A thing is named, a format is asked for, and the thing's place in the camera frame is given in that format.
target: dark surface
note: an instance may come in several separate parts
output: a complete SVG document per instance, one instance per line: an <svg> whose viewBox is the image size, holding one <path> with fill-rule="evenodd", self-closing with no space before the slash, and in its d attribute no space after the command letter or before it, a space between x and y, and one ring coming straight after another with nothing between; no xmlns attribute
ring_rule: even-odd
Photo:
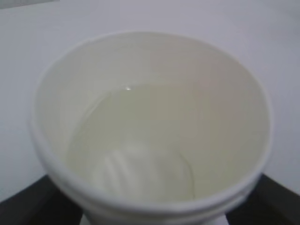
<svg viewBox="0 0 300 225"><path fill-rule="evenodd" d="M248 200L226 216L230 225L300 225L300 197L262 176ZM48 177L0 203L0 225L78 225L81 217Z"/></svg>

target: white table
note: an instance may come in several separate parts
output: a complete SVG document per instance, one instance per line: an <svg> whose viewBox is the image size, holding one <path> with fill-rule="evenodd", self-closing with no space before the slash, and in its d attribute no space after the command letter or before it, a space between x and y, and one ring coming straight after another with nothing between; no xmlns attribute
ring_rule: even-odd
<svg viewBox="0 0 300 225"><path fill-rule="evenodd" d="M298 0L61 0L0 10L0 201L44 175L26 128L45 68L87 38L155 30L229 52L269 92L276 117L266 173L300 194Z"/></svg>

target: cup rim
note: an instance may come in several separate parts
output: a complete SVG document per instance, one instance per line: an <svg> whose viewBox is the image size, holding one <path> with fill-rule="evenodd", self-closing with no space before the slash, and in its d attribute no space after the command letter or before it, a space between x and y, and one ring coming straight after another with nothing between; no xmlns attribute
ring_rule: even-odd
<svg viewBox="0 0 300 225"><path fill-rule="evenodd" d="M265 143L262 156L257 161L253 170L249 172L247 175L245 175L239 182L237 182L236 184L228 187L227 189L219 193L215 193L211 196L202 199L195 199L186 202L173 202L173 203L128 202L123 199L107 196L105 193L102 193L100 190L97 190L96 188L88 185L82 179L77 177L70 169L68 169L58 159L58 157L55 156L55 154L51 150L51 147L47 139L42 135L42 131L38 126L36 120L37 117L35 112L36 96L41 83L43 82L44 78L48 74L48 71L51 68L53 68L58 62L60 62L62 59L67 57L69 54L71 54L72 52L76 51L78 48L88 43L104 40L106 38L128 35L128 34L151 34L151 35L155 34L155 35L185 38L187 40L201 42L202 44L208 45L214 50L231 58L237 64L240 64L246 71L248 71L248 73L251 76L251 79L259 86L262 97L264 98L266 104L268 119L269 119L269 135ZM48 170L51 170L52 174L55 174L55 176L59 177L59 179L63 181L63 183L66 186L68 186L68 188L72 189L72 191L74 191L78 195L81 195L89 202L92 202L96 205L106 206L107 208L110 209L121 210L126 212L140 212L140 213L151 213L151 214L178 214L178 213L190 213L195 210L199 211L199 210L207 210L208 208L213 208L216 205L222 202L226 202L229 199L233 198L237 193L243 191L244 189L249 187L252 183L254 183L257 180L259 175L262 173L267 160L270 158L271 155L271 143L272 143L273 130L274 130L274 114L271 107L270 97L267 94L265 88L260 83L260 81L256 77L254 77L246 67L244 67L241 63L239 63L238 60L236 60L228 53L220 50L216 46L208 44L207 42L204 42L198 38L188 37L181 34L156 32L156 31L129 30L129 31L113 32L95 38L84 40L76 44L75 46L73 46L71 49L69 49L64 54L62 54L57 60L51 63L50 66L43 72L43 75L39 80L37 88L34 92L32 102L31 102L31 108L30 108L29 129L30 129L30 134L32 136L32 140L36 144L35 147L36 153L38 155L38 158L42 162L43 166L46 167Z"/></svg>

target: liquid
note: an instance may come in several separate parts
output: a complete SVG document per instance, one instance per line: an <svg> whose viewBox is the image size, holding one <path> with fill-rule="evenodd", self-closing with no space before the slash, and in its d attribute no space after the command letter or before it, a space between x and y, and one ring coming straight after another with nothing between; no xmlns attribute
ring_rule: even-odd
<svg viewBox="0 0 300 225"><path fill-rule="evenodd" d="M225 133L221 112L193 85L127 87L102 97L82 120L66 163L107 195L189 201L230 180L216 142Z"/></svg>

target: white cup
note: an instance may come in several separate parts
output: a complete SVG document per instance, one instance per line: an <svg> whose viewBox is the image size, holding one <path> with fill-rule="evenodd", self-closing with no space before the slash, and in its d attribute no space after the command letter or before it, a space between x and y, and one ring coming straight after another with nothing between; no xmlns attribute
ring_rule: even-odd
<svg viewBox="0 0 300 225"><path fill-rule="evenodd" d="M231 157L239 162L236 170L244 171L241 179L205 198L144 204L107 196L64 165L76 125L99 96L122 85L159 80L191 81L234 115L240 129L236 141L242 148ZM88 40L50 66L35 94L30 130L50 178L84 209L91 224L188 225L214 218L246 199L270 155L272 118L261 85L226 53L187 37L125 32Z"/></svg>

